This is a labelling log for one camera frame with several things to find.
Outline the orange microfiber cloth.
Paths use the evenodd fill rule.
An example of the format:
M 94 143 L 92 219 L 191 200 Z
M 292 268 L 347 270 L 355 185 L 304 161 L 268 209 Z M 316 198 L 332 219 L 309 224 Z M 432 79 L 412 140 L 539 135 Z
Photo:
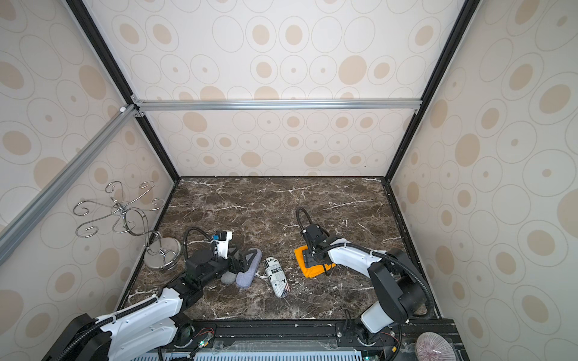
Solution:
M 306 268 L 305 268 L 305 264 L 304 264 L 304 260 L 303 260 L 303 251 L 304 251 L 305 249 L 308 249 L 308 247 L 307 247 L 306 245 L 304 245 L 304 246 L 296 249 L 296 250 L 294 251 L 294 254 L 295 254 L 295 257 L 296 257 L 296 259 L 297 259 L 297 263 L 298 263 L 298 265 L 299 265 L 299 267 L 300 267 L 300 270 L 302 271 L 303 275 L 304 275 L 306 278 L 315 278 L 315 277 L 317 277 L 318 275 L 327 273 L 329 270 L 331 270 L 332 268 L 334 268 L 334 267 L 337 266 L 337 265 L 334 264 L 334 263 L 332 263 L 332 264 L 330 264 L 330 265 L 319 263 L 319 265 L 316 266 L 316 267 L 314 267 L 314 268 L 306 269 Z

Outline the newspaper print eyeglass case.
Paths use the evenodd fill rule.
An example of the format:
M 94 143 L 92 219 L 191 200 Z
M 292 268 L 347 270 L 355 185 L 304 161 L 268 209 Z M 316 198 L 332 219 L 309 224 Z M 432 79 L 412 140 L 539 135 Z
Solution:
M 278 298 L 286 297 L 291 288 L 280 262 L 274 257 L 267 257 L 265 271 L 275 295 Z

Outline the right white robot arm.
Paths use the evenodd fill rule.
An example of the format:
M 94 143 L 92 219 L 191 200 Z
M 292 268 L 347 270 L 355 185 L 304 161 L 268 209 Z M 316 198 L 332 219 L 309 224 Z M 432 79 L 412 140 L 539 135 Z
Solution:
M 356 333 L 361 338 L 407 322 L 423 305 L 427 312 L 422 317 L 434 316 L 433 293 L 402 250 L 370 250 L 331 236 L 318 224 L 302 228 L 301 235 L 308 248 L 306 253 L 317 263 L 345 266 L 370 279 L 377 301 L 358 318 Z

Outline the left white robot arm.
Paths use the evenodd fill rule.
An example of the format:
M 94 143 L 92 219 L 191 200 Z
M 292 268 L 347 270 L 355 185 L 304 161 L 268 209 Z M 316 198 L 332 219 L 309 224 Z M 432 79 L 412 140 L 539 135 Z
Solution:
M 226 258 L 212 248 L 185 260 L 183 272 L 148 299 L 96 318 L 74 318 L 43 357 L 44 360 L 130 360 L 174 342 L 184 327 L 174 317 L 203 297 L 203 287 L 227 272 L 247 272 L 257 249 L 234 248 Z

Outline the dark grey eyeglass case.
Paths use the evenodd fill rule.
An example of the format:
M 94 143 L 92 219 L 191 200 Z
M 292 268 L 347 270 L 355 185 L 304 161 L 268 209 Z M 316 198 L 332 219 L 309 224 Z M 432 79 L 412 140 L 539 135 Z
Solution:
M 233 272 L 225 272 L 221 275 L 221 283 L 222 284 L 235 284 L 236 283 L 236 276 L 237 274 Z

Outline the lavender fabric eyeglass case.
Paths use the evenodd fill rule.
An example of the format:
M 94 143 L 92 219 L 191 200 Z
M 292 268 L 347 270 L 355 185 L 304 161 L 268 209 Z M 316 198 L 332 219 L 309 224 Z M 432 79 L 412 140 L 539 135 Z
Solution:
M 236 275 L 236 285 L 239 288 L 249 288 L 254 280 L 262 259 L 262 251 L 258 248 L 249 248 L 243 256 L 243 271 Z

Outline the round patterned disc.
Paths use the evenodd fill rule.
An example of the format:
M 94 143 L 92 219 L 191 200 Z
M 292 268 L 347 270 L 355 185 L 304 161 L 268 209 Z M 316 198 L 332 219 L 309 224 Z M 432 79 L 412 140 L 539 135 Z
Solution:
M 424 332 L 417 338 L 415 354 L 419 361 L 457 360 L 453 346 L 434 332 Z

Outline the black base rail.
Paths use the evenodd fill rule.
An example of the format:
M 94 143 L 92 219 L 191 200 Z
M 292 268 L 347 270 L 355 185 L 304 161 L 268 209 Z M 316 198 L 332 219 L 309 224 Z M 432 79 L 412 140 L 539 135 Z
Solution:
M 457 360 L 467 360 L 455 322 L 411 320 L 362 338 L 351 317 L 336 320 L 185 320 L 166 359 L 417 360 L 418 338 L 439 335 Z

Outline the silver horizontal frame bar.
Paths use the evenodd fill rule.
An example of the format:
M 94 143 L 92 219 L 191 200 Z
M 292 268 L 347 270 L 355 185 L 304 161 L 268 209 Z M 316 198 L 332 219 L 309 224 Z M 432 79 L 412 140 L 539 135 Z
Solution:
M 141 111 L 416 110 L 421 99 L 138 100 L 135 105 Z

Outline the silver diagonal frame bar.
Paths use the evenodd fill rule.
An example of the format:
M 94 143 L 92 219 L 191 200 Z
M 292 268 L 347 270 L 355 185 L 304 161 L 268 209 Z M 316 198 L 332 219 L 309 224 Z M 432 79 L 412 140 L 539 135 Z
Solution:
M 125 105 L 57 176 L 1 233 L 1 262 L 4 263 L 31 233 L 39 221 L 54 207 L 62 195 L 100 155 L 126 122 L 135 117 L 135 105 Z

